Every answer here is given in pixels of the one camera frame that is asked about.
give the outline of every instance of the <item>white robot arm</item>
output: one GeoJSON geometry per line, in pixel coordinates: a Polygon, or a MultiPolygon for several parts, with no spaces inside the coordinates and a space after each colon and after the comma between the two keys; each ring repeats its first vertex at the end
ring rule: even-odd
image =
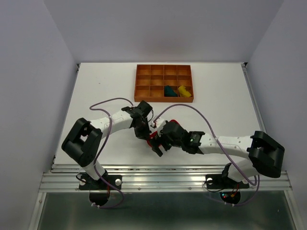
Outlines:
{"type": "MultiPolygon", "coordinates": [[[[161,145],[166,151],[171,147],[179,147],[189,154],[222,154],[223,151],[217,143],[218,139],[229,155],[239,156],[244,160],[237,164],[241,172],[230,163],[225,166],[222,174],[210,175],[213,178],[211,189],[232,188],[244,179],[242,172],[247,177],[258,174],[280,177],[284,148],[264,132],[256,131],[253,136],[246,137],[214,138],[211,134],[201,131],[188,132],[175,120],[168,122],[158,118],[152,123],[157,135],[150,136],[147,115],[151,110],[152,107],[144,101],[136,107],[122,108],[111,116],[111,134],[122,129],[134,128],[135,136],[147,140],[152,150],[159,156],[163,155],[159,148],[161,145]]],[[[62,149],[94,180],[99,180],[94,171],[94,158],[101,139],[106,137],[109,126],[108,117],[92,121],[80,118],[62,144],[62,149]],[[81,136],[87,137],[86,141],[83,141],[81,136]]],[[[101,176],[106,175],[106,170],[98,162],[96,168],[101,176]]]]}

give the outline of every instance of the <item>white wall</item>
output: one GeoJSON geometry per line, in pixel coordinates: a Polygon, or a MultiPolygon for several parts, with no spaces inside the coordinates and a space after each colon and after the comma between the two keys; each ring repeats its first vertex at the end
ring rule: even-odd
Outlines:
{"type": "Polygon", "coordinates": [[[283,167],[307,226],[307,1],[285,0],[250,62],[268,133],[286,149],[283,167]]]}
{"type": "Polygon", "coordinates": [[[0,229],[27,229],[76,64],[42,0],[0,7],[0,229]]]}
{"type": "Polygon", "coordinates": [[[282,0],[45,0],[77,62],[247,61],[282,0]]]}

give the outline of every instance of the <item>cable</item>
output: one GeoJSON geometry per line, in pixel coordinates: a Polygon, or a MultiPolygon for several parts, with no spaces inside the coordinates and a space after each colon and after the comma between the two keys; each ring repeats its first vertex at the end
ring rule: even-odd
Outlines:
{"type": "Polygon", "coordinates": [[[96,103],[96,104],[93,104],[92,106],[90,106],[90,110],[92,110],[92,111],[102,111],[102,112],[104,112],[105,114],[107,114],[107,115],[109,116],[109,120],[110,120],[110,125],[109,125],[109,129],[108,129],[108,131],[107,131],[107,134],[106,134],[105,141],[104,141],[104,143],[102,144],[100,150],[98,151],[98,154],[96,155],[96,157],[95,157],[95,159],[94,159],[94,170],[95,170],[95,172],[97,173],[97,175],[99,176],[99,178],[100,178],[107,186],[109,186],[109,187],[113,188],[114,190],[118,191],[118,192],[121,194],[121,196],[122,196],[121,201],[119,201],[119,202],[118,202],[117,204],[115,204],[115,205],[111,205],[111,206],[108,206],[108,207],[101,207],[101,206],[98,206],[98,205],[92,203],[92,206],[95,206],[95,207],[98,207],[98,208],[102,208],[102,209],[105,209],[105,208],[114,208],[114,207],[119,206],[119,205],[120,205],[121,203],[123,203],[123,201],[125,200],[125,195],[124,195],[123,192],[120,191],[118,188],[116,188],[115,186],[111,185],[108,181],[106,181],[106,180],[100,175],[100,173],[98,172],[98,170],[97,170],[97,168],[96,168],[97,159],[98,159],[99,155],[101,154],[102,150],[104,149],[104,147],[105,147],[105,145],[106,145],[106,142],[107,142],[107,140],[109,139],[109,136],[110,136],[110,134],[111,134],[112,119],[110,118],[110,117],[111,117],[111,114],[110,114],[108,111],[106,111],[106,110],[104,110],[104,109],[100,109],[100,108],[99,108],[99,109],[98,109],[98,108],[97,108],[97,109],[94,109],[93,107],[95,107],[95,106],[97,106],[97,105],[100,105],[100,104],[103,104],[103,103],[106,103],[106,102],[110,102],[110,101],[113,101],[113,100],[119,100],[119,99],[128,101],[128,102],[133,106],[133,103],[132,103],[130,100],[128,100],[128,99],[126,99],[126,98],[122,98],[122,97],[112,98],[112,99],[109,99],[109,100],[106,100],[106,101],[103,101],[103,102],[99,102],[99,103],[96,103]]]}
{"type": "Polygon", "coordinates": [[[152,118],[150,118],[150,120],[148,121],[148,123],[150,123],[150,121],[153,119],[153,116],[154,116],[154,110],[152,109],[152,118]]]}
{"type": "Polygon", "coordinates": [[[239,166],[237,166],[237,164],[231,159],[231,157],[229,156],[229,154],[227,153],[227,151],[224,149],[224,147],[222,146],[221,142],[219,141],[219,139],[217,138],[217,136],[215,135],[209,121],[205,118],[205,116],[196,108],[194,108],[193,106],[191,105],[187,105],[187,104],[173,104],[169,107],[167,107],[165,110],[163,110],[154,120],[153,122],[156,123],[157,119],[163,114],[165,113],[168,109],[174,107],[174,106],[178,106],[178,105],[181,105],[181,106],[185,106],[185,107],[189,107],[191,109],[193,109],[194,111],[196,111],[204,120],[205,122],[207,123],[211,133],[212,133],[212,136],[215,138],[216,140],[216,143],[220,146],[221,150],[223,151],[223,153],[226,155],[226,157],[230,160],[230,162],[234,165],[234,167],[240,172],[240,174],[253,186],[255,186],[257,183],[253,183],[246,175],[245,173],[239,168],[239,166]]]}
{"type": "Polygon", "coordinates": [[[110,192],[110,186],[108,185],[107,187],[106,187],[106,190],[107,190],[107,193],[109,194],[109,196],[111,195],[111,192],[110,192]]]}
{"type": "Polygon", "coordinates": [[[208,192],[217,193],[217,192],[221,192],[222,190],[224,190],[224,188],[219,189],[219,190],[215,190],[215,191],[209,190],[209,189],[206,188],[206,186],[205,186],[206,183],[207,183],[207,182],[205,181],[205,182],[202,184],[202,187],[205,188],[208,192]]]}
{"type": "Polygon", "coordinates": [[[81,178],[79,178],[79,177],[78,177],[79,175],[81,175],[81,174],[78,173],[78,174],[76,175],[77,180],[78,180],[78,181],[81,181],[81,182],[83,182],[83,183],[88,184],[85,180],[82,180],[81,178]]]}
{"type": "Polygon", "coordinates": [[[254,176],[254,177],[255,177],[255,182],[258,181],[257,188],[256,188],[256,191],[255,191],[254,195],[253,195],[250,199],[244,201],[243,203],[237,204],[237,205],[235,205],[235,206],[243,206],[243,205],[246,205],[247,203],[249,203],[250,201],[252,201],[252,200],[255,198],[257,192],[259,191],[259,187],[260,187],[260,176],[258,175],[258,180],[257,180],[256,176],[254,176]]]}
{"type": "Polygon", "coordinates": [[[234,189],[231,191],[231,194],[234,193],[234,190],[235,190],[235,189],[236,189],[236,188],[234,188],[234,189]]]}
{"type": "Polygon", "coordinates": [[[232,192],[231,192],[231,194],[230,194],[231,197],[234,197],[234,196],[238,193],[239,184],[236,185],[236,192],[235,192],[235,193],[234,193],[234,190],[235,190],[235,188],[232,190],[232,192]]]}
{"type": "MultiPolygon", "coordinates": [[[[168,109],[170,109],[170,108],[172,108],[172,107],[174,107],[174,106],[178,106],[178,105],[185,106],[185,107],[188,107],[188,108],[193,109],[194,111],[196,111],[196,112],[205,120],[205,122],[207,123],[207,125],[208,125],[208,127],[209,127],[209,129],[210,129],[210,131],[211,131],[211,133],[212,133],[212,136],[215,138],[217,144],[220,146],[221,150],[222,150],[223,153],[226,155],[226,157],[230,160],[230,162],[234,165],[234,167],[241,173],[241,175],[242,175],[252,186],[257,185],[257,189],[256,189],[254,195],[253,195],[250,199],[248,199],[247,201],[245,201],[245,202],[243,202],[243,203],[241,203],[241,204],[234,205],[234,206],[242,206],[242,205],[245,205],[245,204],[249,203],[249,202],[255,197],[255,195],[257,194],[257,192],[258,192],[258,190],[259,190],[259,186],[260,186],[260,176],[258,175],[258,179],[257,179],[256,176],[254,176],[255,182],[252,182],[250,179],[248,179],[248,177],[245,175],[245,173],[244,173],[244,172],[239,168],[239,166],[237,166],[237,164],[231,159],[231,157],[229,156],[229,154],[228,154],[227,151],[224,149],[224,147],[222,146],[221,142],[218,140],[217,136],[215,135],[215,133],[214,133],[214,131],[213,131],[213,129],[212,129],[212,127],[211,127],[209,121],[205,118],[205,116],[204,116],[198,109],[194,108],[194,107],[191,106],[191,105],[187,105],[187,104],[173,104],[173,105],[167,107],[165,110],[163,110],[163,111],[153,120],[153,122],[156,123],[157,119],[159,119],[159,117],[160,117],[163,113],[165,113],[168,109]]],[[[220,200],[213,199],[213,198],[211,198],[211,197],[209,197],[209,196],[207,196],[207,197],[208,197],[209,199],[211,199],[211,200],[215,200],[215,201],[217,201],[217,202],[223,203],[223,202],[220,201],[220,200]]]]}

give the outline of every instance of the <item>orange tray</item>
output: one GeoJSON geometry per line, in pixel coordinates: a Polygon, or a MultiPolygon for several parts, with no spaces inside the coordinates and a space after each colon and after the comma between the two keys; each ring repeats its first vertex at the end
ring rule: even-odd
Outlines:
{"type": "Polygon", "coordinates": [[[193,102],[191,66],[188,65],[137,65],[134,101],[193,102]],[[164,87],[169,85],[178,97],[164,97],[164,87]],[[178,87],[184,85],[191,97],[180,97],[178,87]]]}

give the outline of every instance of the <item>teal object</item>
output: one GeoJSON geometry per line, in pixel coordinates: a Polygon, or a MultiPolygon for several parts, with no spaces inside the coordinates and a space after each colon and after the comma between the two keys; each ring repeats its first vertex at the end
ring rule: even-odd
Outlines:
{"type": "Polygon", "coordinates": [[[169,85],[166,85],[164,87],[164,97],[178,97],[178,95],[169,85]]]}

